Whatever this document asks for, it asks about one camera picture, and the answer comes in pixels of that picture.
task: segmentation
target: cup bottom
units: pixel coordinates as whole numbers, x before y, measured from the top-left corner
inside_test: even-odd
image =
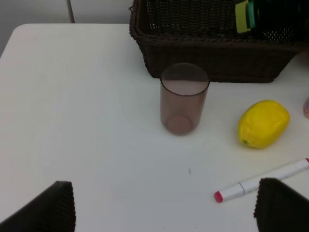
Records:
[[[192,122],[186,116],[174,115],[168,119],[167,129],[174,134],[186,134],[192,130]]]

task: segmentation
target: transparent plastic cup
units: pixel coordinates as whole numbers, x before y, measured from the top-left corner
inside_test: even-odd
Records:
[[[192,132],[199,124],[209,87],[209,78],[199,66],[177,63],[161,76],[161,122],[178,135]]]

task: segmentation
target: white wall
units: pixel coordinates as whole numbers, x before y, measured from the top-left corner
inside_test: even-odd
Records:
[[[129,23],[133,0],[71,0],[76,23]]]
[[[0,0],[0,56],[13,30],[26,23],[69,23],[66,0]]]

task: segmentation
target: pink marker tip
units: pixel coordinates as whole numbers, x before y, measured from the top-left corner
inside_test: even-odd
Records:
[[[219,191],[214,194],[214,198],[217,203],[221,203],[223,201],[223,197]]]

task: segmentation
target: green object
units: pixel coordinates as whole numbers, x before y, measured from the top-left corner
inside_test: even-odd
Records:
[[[244,33],[244,32],[248,32],[251,30],[247,26],[246,8],[247,8],[247,1],[243,1],[235,5],[236,27],[237,27],[238,33]]]
[[[255,28],[253,1],[248,2],[248,16],[249,16],[250,28]]]

